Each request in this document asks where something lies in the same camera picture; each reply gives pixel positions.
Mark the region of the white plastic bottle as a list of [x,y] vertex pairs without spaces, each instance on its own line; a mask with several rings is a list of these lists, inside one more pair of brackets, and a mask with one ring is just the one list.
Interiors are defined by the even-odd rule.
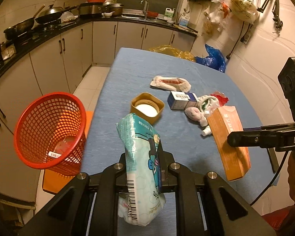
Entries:
[[210,129],[210,126],[209,125],[207,125],[203,130],[202,130],[202,136],[203,137],[206,137],[206,136],[208,136],[208,135],[211,135],[212,134],[212,131],[211,131],[211,129]]

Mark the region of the grey kitchen cabinets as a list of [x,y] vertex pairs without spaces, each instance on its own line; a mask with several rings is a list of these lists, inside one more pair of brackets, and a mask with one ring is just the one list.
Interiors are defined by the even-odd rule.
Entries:
[[13,131],[25,108],[51,92],[73,93],[92,64],[112,65],[122,47],[149,49],[169,44],[190,51],[196,34],[159,23],[78,21],[29,36],[0,65],[0,194],[34,202],[39,172],[24,165],[13,146]]

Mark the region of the red plastic mesh basket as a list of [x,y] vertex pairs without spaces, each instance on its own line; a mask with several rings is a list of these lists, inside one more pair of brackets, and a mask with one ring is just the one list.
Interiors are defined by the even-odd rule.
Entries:
[[14,131],[16,154],[31,168],[75,176],[81,169],[86,122],[85,108],[76,96],[46,94],[20,116]]

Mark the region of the yellow plastic bag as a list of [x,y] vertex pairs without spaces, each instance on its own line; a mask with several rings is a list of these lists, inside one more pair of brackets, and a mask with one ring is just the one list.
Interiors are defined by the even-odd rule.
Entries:
[[177,57],[180,59],[185,59],[185,60],[195,62],[195,57],[191,52],[182,51],[182,50],[177,49],[171,45],[160,45],[157,47],[148,48],[147,50],[150,52],[156,52],[156,53],[174,56],[174,57]]

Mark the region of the blue white carton box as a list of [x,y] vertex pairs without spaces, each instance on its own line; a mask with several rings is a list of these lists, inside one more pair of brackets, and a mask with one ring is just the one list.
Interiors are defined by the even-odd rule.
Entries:
[[171,91],[167,102],[172,110],[184,110],[188,107],[196,107],[199,100],[194,93]]

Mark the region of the orange cardboard box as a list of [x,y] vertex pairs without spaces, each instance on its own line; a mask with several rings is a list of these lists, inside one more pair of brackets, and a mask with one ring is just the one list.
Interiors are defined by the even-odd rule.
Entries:
[[243,127],[234,106],[222,106],[207,118],[214,137],[225,175],[228,181],[243,178],[251,168],[247,147],[237,146],[233,132],[242,132]]

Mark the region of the teal white tissue pack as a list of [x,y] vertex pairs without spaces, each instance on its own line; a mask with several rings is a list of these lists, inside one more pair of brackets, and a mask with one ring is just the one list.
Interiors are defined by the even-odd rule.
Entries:
[[147,226],[166,203],[160,192],[160,136],[146,120],[130,113],[117,123],[125,147],[127,193],[119,194],[118,215],[133,225]]

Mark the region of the green white detergent jug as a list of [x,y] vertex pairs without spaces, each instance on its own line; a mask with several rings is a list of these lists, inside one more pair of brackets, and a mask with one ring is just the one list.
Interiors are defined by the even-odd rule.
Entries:
[[166,8],[165,9],[165,13],[164,13],[164,19],[167,20],[172,20],[174,17],[174,13],[175,13],[175,8],[171,9],[171,8]]

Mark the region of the white sock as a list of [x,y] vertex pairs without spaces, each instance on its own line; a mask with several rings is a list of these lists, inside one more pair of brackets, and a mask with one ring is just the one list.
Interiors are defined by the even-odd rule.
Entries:
[[198,97],[198,109],[204,114],[211,114],[219,107],[219,100],[215,96],[203,95]]

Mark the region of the steel wok lid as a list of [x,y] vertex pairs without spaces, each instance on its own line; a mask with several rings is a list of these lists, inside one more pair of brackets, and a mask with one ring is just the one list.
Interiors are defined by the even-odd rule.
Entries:
[[39,17],[42,17],[42,16],[46,16],[46,15],[50,15],[50,14],[54,14],[54,13],[57,13],[57,12],[63,12],[63,8],[61,6],[54,6],[53,4],[49,6],[48,9],[46,10],[43,10],[40,14],[39,14]]

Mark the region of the white red plastic wrapper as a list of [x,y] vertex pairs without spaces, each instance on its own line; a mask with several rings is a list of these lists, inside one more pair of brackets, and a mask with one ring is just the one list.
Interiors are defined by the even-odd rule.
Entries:
[[155,76],[150,86],[167,91],[188,92],[191,84],[184,78]]

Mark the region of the dark cooking pot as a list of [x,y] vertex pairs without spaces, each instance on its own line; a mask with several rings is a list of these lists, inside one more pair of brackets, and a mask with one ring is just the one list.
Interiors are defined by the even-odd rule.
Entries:
[[119,17],[123,14],[124,5],[122,3],[112,3],[111,1],[103,4],[104,13],[112,13],[112,17]]

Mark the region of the red crumpled snack bag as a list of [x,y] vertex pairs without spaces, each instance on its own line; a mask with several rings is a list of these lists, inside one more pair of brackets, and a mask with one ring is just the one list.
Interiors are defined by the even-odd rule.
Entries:
[[229,98],[224,93],[221,93],[219,91],[211,93],[211,96],[214,96],[218,99],[220,107],[226,105],[229,101]]

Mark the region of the steel kitchen faucet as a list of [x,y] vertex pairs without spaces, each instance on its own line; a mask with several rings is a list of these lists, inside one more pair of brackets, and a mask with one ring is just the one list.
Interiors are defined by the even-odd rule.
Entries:
[[144,4],[144,7],[143,7],[143,14],[144,14],[144,19],[146,20],[148,17],[148,0],[141,0],[141,4]]

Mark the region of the hanging white plastic bag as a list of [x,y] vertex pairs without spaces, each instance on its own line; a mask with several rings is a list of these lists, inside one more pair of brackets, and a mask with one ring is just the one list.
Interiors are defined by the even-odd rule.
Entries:
[[224,0],[224,3],[236,17],[252,25],[260,15],[257,9],[261,0]]

